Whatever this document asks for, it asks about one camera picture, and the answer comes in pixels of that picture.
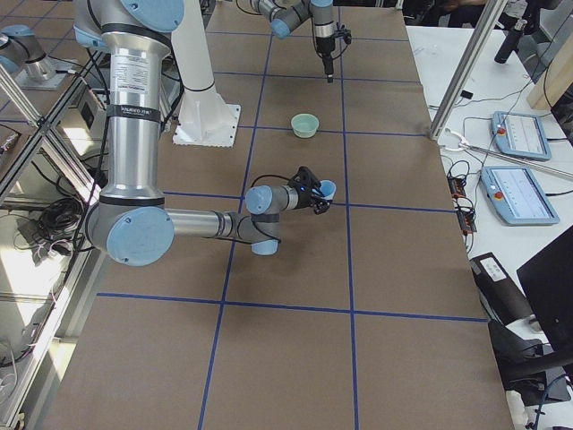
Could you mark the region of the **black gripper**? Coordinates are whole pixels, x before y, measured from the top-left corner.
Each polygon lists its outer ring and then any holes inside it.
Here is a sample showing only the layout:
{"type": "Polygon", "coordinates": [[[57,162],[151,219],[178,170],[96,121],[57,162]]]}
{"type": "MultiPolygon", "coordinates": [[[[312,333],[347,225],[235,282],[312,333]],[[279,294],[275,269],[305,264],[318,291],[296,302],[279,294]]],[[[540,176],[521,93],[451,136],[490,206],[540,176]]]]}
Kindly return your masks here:
{"type": "Polygon", "coordinates": [[[302,187],[295,189],[298,197],[296,210],[312,208],[315,214],[322,214],[329,209],[331,202],[322,198],[320,189],[304,189],[302,187]]]}
{"type": "Polygon", "coordinates": [[[333,83],[333,57],[332,52],[335,50],[335,41],[333,38],[317,38],[316,53],[322,61],[324,73],[327,74],[327,82],[333,83]]]}

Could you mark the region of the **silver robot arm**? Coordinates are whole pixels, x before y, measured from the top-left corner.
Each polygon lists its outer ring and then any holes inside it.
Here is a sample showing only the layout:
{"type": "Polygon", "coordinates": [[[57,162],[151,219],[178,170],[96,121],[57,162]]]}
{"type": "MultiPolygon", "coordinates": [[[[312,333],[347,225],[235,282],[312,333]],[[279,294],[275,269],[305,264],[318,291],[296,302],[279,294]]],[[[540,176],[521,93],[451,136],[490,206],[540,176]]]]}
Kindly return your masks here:
{"type": "Polygon", "coordinates": [[[333,1],[294,1],[286,4],[280,1],[248,1],[247,9],[238,1],[235,1],[235,5],[243,13],[264,17],[269,22],[272,33],[279,39],[285,39],[309,21],[314,52],[322,62],[327,83],[333,83],[333,53],[338,37],[333,1]]]}
{"type": "Polygon", "coordinates": [[[232,240],[257,255],[278,250],[283,211],[329,209],[334,183],[299,168],[283,185],[251,188],[247,212],[167,210],[158,189],[162,64],[172,56],[180,76],[177,144],[229,147],[241,108],[218,94],[196,1],[78,1],[78,43],[109,54],[110,100],[102,145],[107,185],[86,222],[89,241],[114,261],[145,266],[160,259],[176,234],[232,240]]]}

